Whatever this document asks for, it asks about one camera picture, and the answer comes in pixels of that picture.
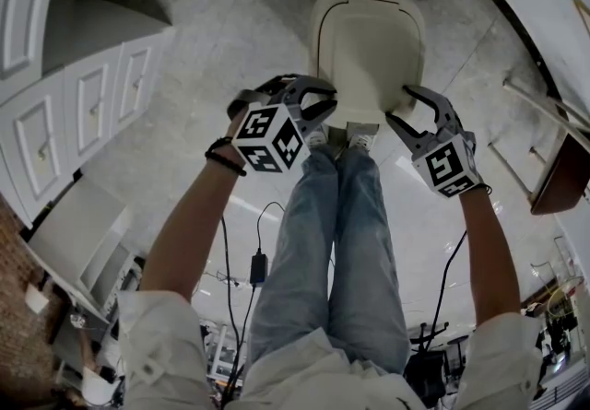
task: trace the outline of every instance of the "leg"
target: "leg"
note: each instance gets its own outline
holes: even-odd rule
[[[327,331],[327,269],[338,201],[332,148],[312,149],[303,170],[283,216],[272,271],[254,310],[249,365],[319,327]]]
[[[409,341],[379,169],[360,147],[345,151],[337,168],[336,270],[328,329],[346,343],[348,357],[401,374]]]

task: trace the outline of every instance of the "hand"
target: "hand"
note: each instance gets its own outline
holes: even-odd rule
[[[246,116],[248,112],[248,106],[244,107],[240,113],[238,113],[233,120],[231,120],[230,126],[228,127],[228,131],[226,132],[225,136],[231,136],[232,138],[238,132],[238,128],[240,128],[240,123],[242,123],[243,118]]]

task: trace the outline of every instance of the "black cable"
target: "black cable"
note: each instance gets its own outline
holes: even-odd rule
[[[248,311],[246,311],[246,318],[243,319],[242,338],[241,338],[240,344],[238,346],[238,353],[237,353],[236,357],[233,360],[232,369],[234,367],[237,368],[237,365],[240,363],[240,350],[242,349],[243,339],[244,339],[244,337],[246,335],[246,323],[248,322],[248,316],[250,315],[250,309],[252,308],[252,300],[254,299],[254,292],[255,291],[256,291],[256,284],[254,284],[253,287],[252,287],[252,295],[250,296],[250,303],[248,304]],[[228,387],[230,388],[228,390],[228,402],[231,402],[231,400],[233,398],[233,393],[234,393],[234,391],[236,389],[236,382],[238,381],[238,379],[242,375],[242,372],[243,372],[243,365],[236,372],[235,376],[233,377],[233,381],[228,380]]]
[[[267,210],[267,208],[269,206],[271,206],[272,204],[278,205],[278,207],[283,211],[283,214],[285,213],[285,209],[283,208],[283,205],[281,205],[279,202],[268,203],[266,205],[266,207],[264,208],[264,210],[260,213],[260,216],[258,217],[258,221],[256,222],[256,232],[258,233],[258,249],[259,250],[262,248],[262,240],[260,239],[260,219],[262,218],[262,215],[265,214],[265,211]]]
[[[221,226],[223,227],[223,241],[225,243],[225,267],[227,269],[227,277],[230,277],[230,251],[229,251],[229,247],[228,247],[228,229],[225,225],[225,218],[221,217]],[[231,309],[231,283],[230,281],[228,281],[228,309],[230,310],[230,320],[231,320],[231,326],[233,327],[233,332],[235,333],[235,337],[236,337],[236,347],[237,345],[240,343],[240,334],[238,333],[238,327],[236,326],[236,322],[233,319],[233,310]],[[240,349],[237,349],[237,353],[236,353],[236,357],[238,357],[240,352]],[[231,368],[231,373],[230,373],[230,379],[232,374],[235,372],[234,368]],[[223,407],[226,402],[227,402],[227,394],[229,392],[229,382],[230,380],[228,380],[228,385],[226,386],[225,390],[223,391],[223,395],[221,396],[221,406]]]
[[[463,241],[465,240],[466,236],[467,236],[467,230],[464,231],[463,236],[461,237],[461,240],[459,241],[459,244],[457,244],[456,248],[453,251],[453,254],[451,254],[449,261],[446,262],[446,266],[444,267],[444,273],[442,273],[441,294],[439,295],[439,303],[436,306],[436,313],[434,313],[434,321],[432,322],[432,329],[431,329],[431,339],[428,340],[428,343],[425,346],[426,351],[428,351],[428,348],[431,346],[432,340],[434,339],[434,333],[436,332],[436,322],[439,319],[439,312],[441,311],[441,304],[443,303],[444,286],[446,285],[446,273],[449,271],[449,266],[451,265],[451,262],[453,261],[454,257],[456,256],[457,252],[459,251],[459,248],[461,248],[461,245],[463,244]]]

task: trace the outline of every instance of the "bracelet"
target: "bracelet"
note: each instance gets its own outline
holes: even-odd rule
[[[222,146],[231,145],[231,140],[231,136],[224,136],[223,138],[219,138],[218,140],[213,142],[213,145],[211,145],[209,149],[206,151],[205,158],[212,159],[220,165],[225,166],[229,170],[232,170],[236,174],[243,177],[246,175],[246,171],[243,170],[238,164],[213,152],[213,150],[220,148]]]
[[[491,186],[487,185],[485,182],[481,182],[477,185],[474,185],[471,189],[469,189],[469,191],[475,191],[476,189],[485,189],[488,195],[491,195],[491,193],[493,192]]]

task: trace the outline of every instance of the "door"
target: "door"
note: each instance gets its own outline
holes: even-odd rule
[[[64,72],[45,77],[0,109],[0,147],[29,218],[72,181],[64,129]]]
[[[111,136],[135,120],[147,107],[154,88],[162,34],[123,44],[112,107]]]
[[[2,153],[0,153],[0,193],[4,197],[4,200],[6,200],[6,203],[10,205],[12,211],[17,214],[18,218],[20,218],[24,226],[32,228],[30,218],[27,215],[27,212],[25,212],[25,207],[23,207],[20,202],[20,198],[12,183],[12,179],[10,179],[10,174],[8,174],[8,168],[6,167]]]
[[[120,55],[121,46],[116,46],[65,69],[65,138],[71,171],[82,166],[109,140]]]
[[[0,104],[41,78],[49,0],[0,0]]]

